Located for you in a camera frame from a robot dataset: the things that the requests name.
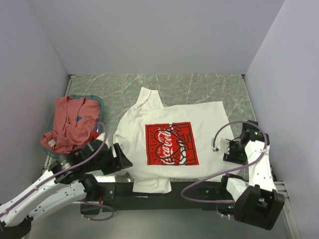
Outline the white Coca-Cola t-shirt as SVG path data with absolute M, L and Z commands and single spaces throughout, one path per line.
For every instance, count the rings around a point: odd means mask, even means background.
M 113 137 L 133 164 L 133 191 L 169 193 L 171 179 L 219 182 L 221 171 L 238 173 L 211 149 L 212 139 L 233 139 L 228 122 L 222 102 L 165 107 L 158 91 L 141 88 Z

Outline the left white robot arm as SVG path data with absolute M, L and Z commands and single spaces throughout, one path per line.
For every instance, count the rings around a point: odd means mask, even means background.
M 118 143 L 108 147 L 95 140 L 56 159 L 31 186 L 0 207 L 1 229 L 37 220 L 77 201 L 92 201 L 102 194 L 93 171 L 104 175 L 132 167 Z

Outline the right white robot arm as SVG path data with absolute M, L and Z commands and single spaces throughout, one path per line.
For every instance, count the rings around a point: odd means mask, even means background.
M 249 178 L 226 173 L 219 186 L 225 199 L 233 197 L 234 219 L 271 230 L 284 206 L 285 197 L 278 193 L 269 161 L 270 140 L 258 129 L 256 121 L 242 123 L 239 140 L 221 140 L 223 161 L 248 167 Z

